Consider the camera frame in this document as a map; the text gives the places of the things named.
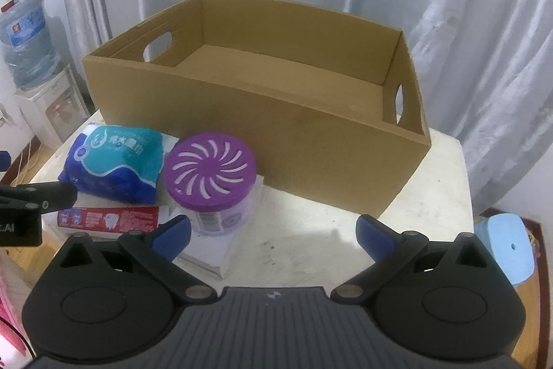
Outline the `white flat box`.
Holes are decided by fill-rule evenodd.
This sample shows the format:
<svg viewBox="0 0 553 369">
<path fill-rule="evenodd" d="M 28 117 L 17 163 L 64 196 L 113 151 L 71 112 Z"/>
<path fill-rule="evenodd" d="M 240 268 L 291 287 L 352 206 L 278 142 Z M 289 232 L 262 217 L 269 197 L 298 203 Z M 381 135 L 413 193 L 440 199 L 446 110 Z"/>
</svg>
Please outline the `white flat box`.
<svg viewBox="0 0 553 369">
<path fill-rule="evenodd" d="M 161 172 L 158 176 L 158 185 L 157 185 L 157 197 L 156 201 L 152 205 L 140 205 L 140 204 L 129 204 L 122 203 L 114 200 L 103 199 L 103 197 L 97 197 L 89 194 L 82 193 L 78 191 L 78 199 L 75 202 L 75 205 L 71 208 L 83 207 L 83 208 L 109 208 L 109 207 L 149 207 L 149 206 L 159 206 L 159 207 L 168 207 L 169 215 L 166 221 L 163 221 L 158 227 L 167 223 L 170 219 L 178 216 L 179 214 L 184 214 L 187 218 L 186 213 L 179 207 L 178 204 L 171 198 L 168 194 L 162 176 L 163 166 L 168 156 L 171 152 L 174 145 L 181 140 L 176 137 L 163 134 L 163 147 L 164 147 L 164 161 L 161 168 Z M 235 229 L 234 231 L 223 234 L 223 235 L 207 235 L 197 232 L 194 229 L 191 222 L 191 236 L 190 242 L 185 248 L 185 250 L 180 254 L 180 258 L 184 261 L 190 262 L 205 271 L 209 271 L 211 274 L 218 278 L 225 277 L 227 271 L 229 270 L 229 265 L 231 260 L 237 251 L 240 242 L 242 241 L 243 235 L 245 233 L 246 225 L 249 223 L 249 220 L 253 218 L 258 209 L 258 206 L 261 203 L 262 198 L 262 189 L 263 189 L 263 178 L 262 175 L 259 175 L 257 172 L 257 181 L 250 194 L 249 200 L 251 204 L 247 209 L 246 221 L 242 225 Z M 64 229 L 60 228 L 55 224 L 57 213 L 48 213 L 44 217 L 44 221 L 52 229 L 58 232 L 62 237 L 67 237 L 71 233 L 77 231 L 83 231 L 88 233 L 94 238 L 104 239 L 104 240 L 114 240 L 117 237 L 121 236 L 124 233 L 105 233 L 105 232 L 92 232 L 86 231 L 83 229 Z"/>
</svg>

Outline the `brown cardboard box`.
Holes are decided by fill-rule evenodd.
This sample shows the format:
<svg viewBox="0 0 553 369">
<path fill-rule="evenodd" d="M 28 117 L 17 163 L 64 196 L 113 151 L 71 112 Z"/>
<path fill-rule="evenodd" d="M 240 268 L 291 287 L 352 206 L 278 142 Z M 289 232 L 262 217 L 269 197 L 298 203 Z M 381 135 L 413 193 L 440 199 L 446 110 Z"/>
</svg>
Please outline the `brown cardboard box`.
<svg viewBox="0 0 553 369">
<path fill-rule="evenodd" d="M 83 58 L 107 123 L 228 134 L 273 188 L 381 215 L 431 138 L 403 33 L 285 0 L 185 0 Z"/>
</svg>

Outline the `light blue plastic stool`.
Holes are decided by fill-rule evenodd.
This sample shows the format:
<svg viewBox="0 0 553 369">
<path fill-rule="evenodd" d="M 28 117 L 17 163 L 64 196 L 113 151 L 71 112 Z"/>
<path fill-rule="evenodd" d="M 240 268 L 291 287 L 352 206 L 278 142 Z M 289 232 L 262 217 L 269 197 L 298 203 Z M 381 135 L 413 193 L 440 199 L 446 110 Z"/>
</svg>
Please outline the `light blue plastic stool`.
<svg viewBox="0 0 553 369">
<path fill-rule="evenodd" d="M 532 276 L 535 271 L 532 244 L 518 215 L 499 213 L 484 218 L 474 224 L 474 233 L 513 286 Z"/>
</svg>

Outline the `red toothpaste tube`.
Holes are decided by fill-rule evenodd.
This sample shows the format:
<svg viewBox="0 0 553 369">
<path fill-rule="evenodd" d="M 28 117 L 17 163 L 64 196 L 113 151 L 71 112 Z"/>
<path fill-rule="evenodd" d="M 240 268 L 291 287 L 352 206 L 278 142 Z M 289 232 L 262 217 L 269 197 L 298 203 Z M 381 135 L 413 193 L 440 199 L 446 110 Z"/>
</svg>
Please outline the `red toothpaste tube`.
<svg viewBox="0 0 553 369">
<path fill-rule="evenodd" d="M 127 233 L 138 230 L 148 233 L 168 219 L 169 208 L 149 207 L 76 207 L 57 213 L 55 224 L 64 229 L 92 232 Z"/>
</svg>

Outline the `purple lid air freshener jar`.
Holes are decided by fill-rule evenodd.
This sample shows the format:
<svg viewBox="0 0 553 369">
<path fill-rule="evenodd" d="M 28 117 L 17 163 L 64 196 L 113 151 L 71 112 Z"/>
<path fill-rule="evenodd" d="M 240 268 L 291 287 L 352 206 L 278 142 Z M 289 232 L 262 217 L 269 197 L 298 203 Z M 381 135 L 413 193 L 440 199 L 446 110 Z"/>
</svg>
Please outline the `purple lid air freshener jar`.
<svg viewBox="0 0 553 369">
<path fill-rule="evenodd" d="M 257 163 L 241 140 L 202 133 L 174 145 L 162 176 L 168 194 L 194 229 L 216 236 L 230 233 L 246 221 Z"/>
</svg>

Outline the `blue wet wipes pack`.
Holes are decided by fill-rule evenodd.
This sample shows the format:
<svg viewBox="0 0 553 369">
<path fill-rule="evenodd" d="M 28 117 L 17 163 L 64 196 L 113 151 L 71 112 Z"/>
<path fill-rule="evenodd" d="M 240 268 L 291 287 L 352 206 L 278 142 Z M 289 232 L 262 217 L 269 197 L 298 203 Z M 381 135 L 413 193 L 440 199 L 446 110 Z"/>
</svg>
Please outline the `blue wet wipes pack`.
<svg viewBox="0 0 553 369">
<path fill-rule="evenodd" d="M 163 161 L 158 131 L 90 124 L 71 144 L 58 180 L 103 199 L 152 205 Z"/>
</svg>

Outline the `blue water jug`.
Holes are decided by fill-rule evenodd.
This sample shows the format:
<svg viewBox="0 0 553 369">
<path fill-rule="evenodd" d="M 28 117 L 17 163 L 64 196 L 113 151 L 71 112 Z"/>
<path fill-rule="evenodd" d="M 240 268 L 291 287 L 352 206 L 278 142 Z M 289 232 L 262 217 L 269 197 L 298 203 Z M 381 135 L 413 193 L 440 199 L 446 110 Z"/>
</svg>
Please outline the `blue water jug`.
<svg viewBox="0 0 553 369">
<path fill-rule="evenodd" d="M 57 68 L 43 0 L 20 0 L 1 14 L 1 52 L 18 89 L 32 90 Z"/>
</svg>

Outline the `white water dispenser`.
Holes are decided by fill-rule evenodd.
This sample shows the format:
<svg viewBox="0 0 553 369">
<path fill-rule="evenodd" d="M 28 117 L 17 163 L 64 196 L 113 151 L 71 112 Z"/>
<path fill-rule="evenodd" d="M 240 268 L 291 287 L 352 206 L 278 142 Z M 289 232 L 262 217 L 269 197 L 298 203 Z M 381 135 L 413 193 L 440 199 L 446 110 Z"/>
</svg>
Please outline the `white water dispenser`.
<svg viewBox="0 0 553 369">
<path fill-rule="evenodd" d="M 41 85 L 18 89 L 15 99 L 21 115 L 40 143 L 57 150 L 90 116 L 70 65 L 58 65 Z"/>
</svg>

